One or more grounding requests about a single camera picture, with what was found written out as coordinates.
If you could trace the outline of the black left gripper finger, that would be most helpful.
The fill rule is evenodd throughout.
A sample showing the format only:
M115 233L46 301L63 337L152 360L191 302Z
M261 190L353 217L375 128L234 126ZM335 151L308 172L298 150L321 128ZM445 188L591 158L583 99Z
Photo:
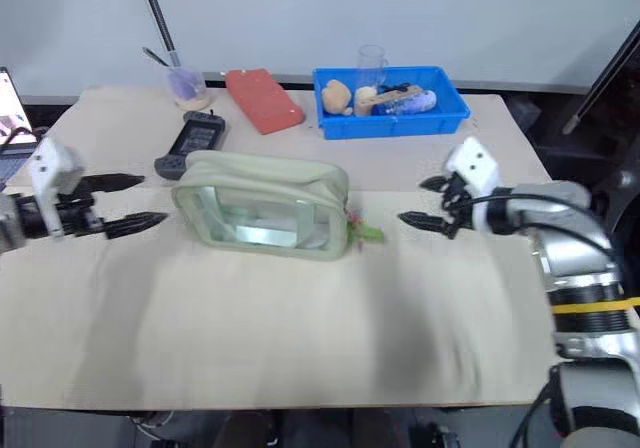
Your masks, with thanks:
M81 180L81 187L88 193L118 192L132 188L145 181L143 175L127 173L111 173L85 176Z
M139 212L125 217L105 222L103 233L107 239L115 239L134 235L162 223L168 217L167 213Z

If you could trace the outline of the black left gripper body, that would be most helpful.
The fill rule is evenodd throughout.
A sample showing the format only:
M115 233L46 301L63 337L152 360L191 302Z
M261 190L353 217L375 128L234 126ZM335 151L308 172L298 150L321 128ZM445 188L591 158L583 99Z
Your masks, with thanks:
M83 237L105 233L105 221L97 216L91 191L59 194L55 204L65 236Z

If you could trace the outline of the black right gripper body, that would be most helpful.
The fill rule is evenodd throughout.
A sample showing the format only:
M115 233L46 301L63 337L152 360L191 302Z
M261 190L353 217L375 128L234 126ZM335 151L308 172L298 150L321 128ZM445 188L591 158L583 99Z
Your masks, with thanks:
M467 191L466 182L457 173L452 174L448 179L442 194L441 208L451 218L444 234L448 239L453 240L460 229L472 229L473 207L459 207L459 204L471 200L472 195Z

